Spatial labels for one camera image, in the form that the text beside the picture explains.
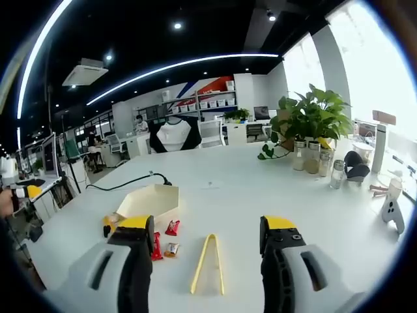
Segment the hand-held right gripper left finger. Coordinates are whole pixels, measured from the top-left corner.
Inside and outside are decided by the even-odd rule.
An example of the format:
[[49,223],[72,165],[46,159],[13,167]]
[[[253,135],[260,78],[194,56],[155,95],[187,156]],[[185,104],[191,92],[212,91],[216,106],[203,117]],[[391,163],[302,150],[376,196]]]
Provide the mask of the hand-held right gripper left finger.
[[126,218],[44,296],[59,312],[148,312],[153,250],[154,217]]

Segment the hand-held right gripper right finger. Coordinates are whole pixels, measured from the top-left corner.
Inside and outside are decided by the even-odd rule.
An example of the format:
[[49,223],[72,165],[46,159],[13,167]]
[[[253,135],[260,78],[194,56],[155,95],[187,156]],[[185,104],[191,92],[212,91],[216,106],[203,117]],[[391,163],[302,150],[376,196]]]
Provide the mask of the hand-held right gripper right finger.
[[259,248],[265,312],[354,312],[365,297],[350,290],[339,265],[306,244],[285,218],[260,218]]

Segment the person's left hand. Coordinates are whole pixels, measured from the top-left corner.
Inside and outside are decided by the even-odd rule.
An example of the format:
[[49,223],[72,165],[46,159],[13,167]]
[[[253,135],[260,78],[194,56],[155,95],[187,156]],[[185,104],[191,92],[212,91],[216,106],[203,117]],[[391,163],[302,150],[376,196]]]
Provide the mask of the person's left hand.
[[12,202],[11,189],[4,189],[0,193],[0,215],[1,218],[12,215],[14,212],[14,206]]

